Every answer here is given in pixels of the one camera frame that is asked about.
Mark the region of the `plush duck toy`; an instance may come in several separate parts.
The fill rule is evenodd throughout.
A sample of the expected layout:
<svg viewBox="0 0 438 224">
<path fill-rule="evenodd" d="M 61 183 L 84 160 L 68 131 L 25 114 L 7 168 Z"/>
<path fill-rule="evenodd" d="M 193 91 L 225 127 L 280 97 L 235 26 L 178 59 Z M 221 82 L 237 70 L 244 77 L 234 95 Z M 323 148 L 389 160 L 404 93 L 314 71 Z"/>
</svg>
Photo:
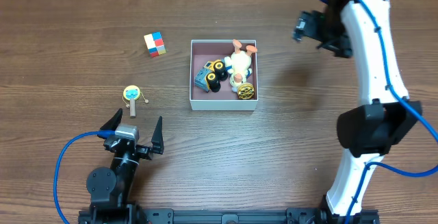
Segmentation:
<svg viewBox="0 0 438 224">
<path fill-rule="evenodd" d="M 230 85 L 232 91 L 237 92 L 238 88 L 245 84 L 253 73 L 250 67 L 252 54 L 257 53 L 258 49 L 253 45 L 247 45 L 246 51 L 241 50 L 240 41 L 233 39 L 234 52 L 224 58 L 225 70 L 230 75 Z"/>
</svg>

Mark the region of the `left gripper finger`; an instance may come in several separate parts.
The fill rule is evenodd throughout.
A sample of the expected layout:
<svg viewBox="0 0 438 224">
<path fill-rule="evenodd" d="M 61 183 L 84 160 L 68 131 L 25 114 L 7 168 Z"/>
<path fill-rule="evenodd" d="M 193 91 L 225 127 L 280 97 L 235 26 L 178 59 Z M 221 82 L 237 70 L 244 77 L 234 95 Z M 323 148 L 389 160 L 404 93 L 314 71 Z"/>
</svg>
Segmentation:
<svg viewBox="0 0 438 224">
<path fill-rule="evenodd" d="M 164 139 L 163 139 L 162 129 L 163 129 L 163 119 L 160 116 L 151 138 L 151 143 L 153 145 L 152 146 L 153 153 L 160 155 L 164 153 Z"/>
<path fill-rule="evenodd" d="M 107 121 L 101 128 L 100 130 L 111 130 L 111 131 L 115 131 L 117 129 L 117 127 L 120 125 L 120 122 L 122 120 L 123 117 L 123 109 L 119 108 L 117 110 L 117 112 L 113 115 L 113 117 Z"/>
</svg>

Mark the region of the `wooden cat rattle drum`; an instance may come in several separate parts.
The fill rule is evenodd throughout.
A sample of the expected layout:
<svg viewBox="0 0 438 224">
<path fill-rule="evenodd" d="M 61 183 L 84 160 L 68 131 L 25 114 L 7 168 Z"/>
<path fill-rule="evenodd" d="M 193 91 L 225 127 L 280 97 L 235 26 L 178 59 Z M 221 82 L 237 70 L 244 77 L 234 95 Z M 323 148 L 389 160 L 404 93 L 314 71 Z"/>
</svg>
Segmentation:
<svg viewBox="0 0 438 224">
<path fill-rule="evenodd" d="M 131 118 L 136 117 L 136 101 L 139 98 L 143 98 L 145 104 L 149 103 L 149 100 L 145 98 L 138 86 L 130 85 L 123 90 L 123 101 L 125 102 L 126 108 L 129 109 L 129 116 Z"/>
</svg>

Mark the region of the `multicolour puzzle cube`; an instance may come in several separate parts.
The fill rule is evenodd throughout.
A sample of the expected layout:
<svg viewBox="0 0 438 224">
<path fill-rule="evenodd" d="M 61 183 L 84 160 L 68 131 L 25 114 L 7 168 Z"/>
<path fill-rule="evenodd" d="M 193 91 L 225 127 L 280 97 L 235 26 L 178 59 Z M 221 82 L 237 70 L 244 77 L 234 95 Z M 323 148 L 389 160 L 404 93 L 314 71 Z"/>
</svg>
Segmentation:
<svg viewBox="0 0 438 224">
<path fill-rule="evenodd" d="M 160 32 L 144 35 L 144 41 L 151 57 L 157 57 L 166 53 L 166 48 Z"/>
</svg>

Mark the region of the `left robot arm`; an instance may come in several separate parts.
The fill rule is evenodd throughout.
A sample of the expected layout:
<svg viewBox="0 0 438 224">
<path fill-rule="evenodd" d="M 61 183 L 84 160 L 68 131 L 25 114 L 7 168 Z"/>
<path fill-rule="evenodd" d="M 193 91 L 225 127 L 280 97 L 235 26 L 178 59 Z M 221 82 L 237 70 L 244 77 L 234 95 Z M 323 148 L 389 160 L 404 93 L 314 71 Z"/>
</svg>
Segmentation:
<svg viewBox="0 0 438 224">
<path fill-rule="evenodd" d="M 99 130 L 105 150 L 114 154 L 109 167 L 94 169 L 86 180 L 90 207 L 79 212 L 79 224 L 149 223 L 144 210 L 128 201 L 136 169 L 141 159 L 152 160 L 164 153 L 163 120 L 159 118 L 151 138 L 151 146 L 139 145 L 136 126 L 122 124 L 119 109 Z"/>
</svg>

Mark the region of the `yellow grey toy truck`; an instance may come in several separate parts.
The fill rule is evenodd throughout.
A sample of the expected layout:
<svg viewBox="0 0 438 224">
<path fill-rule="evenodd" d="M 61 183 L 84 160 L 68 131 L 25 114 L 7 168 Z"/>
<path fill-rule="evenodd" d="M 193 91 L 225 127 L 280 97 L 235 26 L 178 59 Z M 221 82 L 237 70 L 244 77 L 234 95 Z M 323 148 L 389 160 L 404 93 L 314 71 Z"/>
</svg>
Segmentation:
<svg viewBox="0 0 438 224">
<path fill-rule="evenodd" d="M 194 77 L 194 85 L 205 92 L 218 92 L 221 82 L 228 78 L 228 73 L 223 59 L 207 61 Z"/>
</svg>

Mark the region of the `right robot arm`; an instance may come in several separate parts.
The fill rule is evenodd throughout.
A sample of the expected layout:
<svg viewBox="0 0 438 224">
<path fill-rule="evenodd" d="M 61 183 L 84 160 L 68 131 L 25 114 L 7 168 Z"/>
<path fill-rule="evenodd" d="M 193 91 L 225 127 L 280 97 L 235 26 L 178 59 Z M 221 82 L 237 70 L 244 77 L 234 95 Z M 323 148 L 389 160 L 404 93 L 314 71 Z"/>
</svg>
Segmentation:
<svg viewBox="0 0 438 224">
<path fill-rule="evenodd" d="M 309 37 L 337 57 L 353 58 L 359 104 L 337 119 L 342 158 L 317 223 L 377 223 L 378 212 L 361 206 L 376 167 L 422 120 L 400 75 L 389 22 L 389 0 L 321 0 L 323 12 L 303 12 L 295 40 Z"/>
</svg>

